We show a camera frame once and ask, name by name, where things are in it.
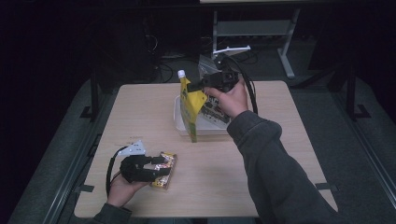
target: white basket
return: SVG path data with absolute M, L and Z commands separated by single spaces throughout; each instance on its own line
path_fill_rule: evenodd
M 180 96 L 177 96 L 175 99 L 174 122 L 180 135 L 189 135 L 186 131 L 186 128 L 184 127 L 183 119 L 180 114 Z M 228 134 L 226 127 L 220 128 L 219 126 L 204 119 L 201 114 L 197 116 L 195 126 L 197 135 Z

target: metal frame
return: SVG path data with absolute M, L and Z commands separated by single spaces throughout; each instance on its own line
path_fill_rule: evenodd
M 283 48 L 277 50 L 286 76 L 294 79 L 295 75 L 287 57 L 294 29 L 300 14 L 300 9 L 294 9 L 291 20 L 287 21 L 219 21 L 218 12 L 214 11 L 213 18 L 213 52 L 217 51 L 219 36 L 237 35 L 284 35 L 286 42 Z

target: gray sleeve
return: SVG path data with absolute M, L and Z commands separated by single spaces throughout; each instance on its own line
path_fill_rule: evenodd
M 286 153 L 279 124 L 246 111 L 228 132 L 244 159 L 249 193 L 264 223 L 345 223 Z
M 94 218 L 87 220 L 85 224 L 126 224 L 131 214 L 132 212 L 127 209 L 105 203 L 100 213 L 96 214 Z

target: snack bag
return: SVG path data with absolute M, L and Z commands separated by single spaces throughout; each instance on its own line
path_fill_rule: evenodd
M 184 126 L 193 143 L 197 142 L 195 121 L 202 106 L 207 100 L 207 96 L 202 91 L 187 91 L 187 84 L 190 81 L 186 78 L 184 70 L 177 72 L 180 79 L 180 113 Z
M 161 152 L 160 156 L 165 158 L 165 163 L 157 164 L 154 169 L 171 168 L 171 172 L 169 175 L 157 177 L 155 181 L 151 183 L 151 186 L 158 189 L 168 189 L 173 170 L 175 169 L 177 155 L 169 152 Z

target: person's right hand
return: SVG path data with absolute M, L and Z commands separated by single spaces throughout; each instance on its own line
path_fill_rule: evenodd
M 245 82 L 242 78 L 228 92 L 222 92 L 216 88 L 206 87 L 205 92 L 219 100 L 221 110 L 232 119 L 248 110 L 248 95 L 245 90 Z

